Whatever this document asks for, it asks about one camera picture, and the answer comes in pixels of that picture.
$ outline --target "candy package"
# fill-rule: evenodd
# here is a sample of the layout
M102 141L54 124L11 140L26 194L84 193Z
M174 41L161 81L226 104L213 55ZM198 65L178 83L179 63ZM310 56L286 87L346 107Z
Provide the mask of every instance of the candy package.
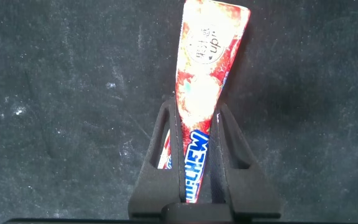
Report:
M200 192L212 115L249 16L250 11L245 7L210 0L187 0L184 6L176 100L181 118L188 203L195 203ZM168 132L159 169L172 167L169 136Z

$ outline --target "hi-chew wrapper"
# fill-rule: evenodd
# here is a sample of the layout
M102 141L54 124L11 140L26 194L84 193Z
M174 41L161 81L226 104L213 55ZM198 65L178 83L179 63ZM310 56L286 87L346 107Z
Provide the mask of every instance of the hi-chew wrapper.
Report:
M187 0L184 6L176 98L181 118L188 203L197 202L212 115L249 16L250 11L245 7L210 0ZM170 169L171 165L167 136L158 168Z

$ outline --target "mentos wrapper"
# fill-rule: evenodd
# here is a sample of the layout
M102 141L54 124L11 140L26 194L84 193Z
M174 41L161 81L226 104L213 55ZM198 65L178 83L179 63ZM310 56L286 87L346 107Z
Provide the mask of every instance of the mentos wrapper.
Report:
M200 192L212 115L249 16L247 8L222 2L187 0L185 3L176 98L181 118L188 203L195 203ZM168 133L158 168L170 167Z

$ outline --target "dark gray surface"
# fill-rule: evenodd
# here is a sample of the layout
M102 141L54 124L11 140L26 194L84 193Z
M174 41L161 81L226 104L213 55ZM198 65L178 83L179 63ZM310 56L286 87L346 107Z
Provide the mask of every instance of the dark gray surface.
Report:
M223 97L282 220L358 222L358 1L230 2L252 15ZM182 5L0 1L0 223L127 217Z

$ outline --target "mentos logo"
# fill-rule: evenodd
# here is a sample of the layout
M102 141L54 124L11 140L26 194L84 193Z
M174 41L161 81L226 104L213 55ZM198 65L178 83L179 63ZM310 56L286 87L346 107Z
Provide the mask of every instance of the mentos logo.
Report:
M209 136L200 130L194 130L190 133L190 139L185 156L186 199L194 203L204 171Z

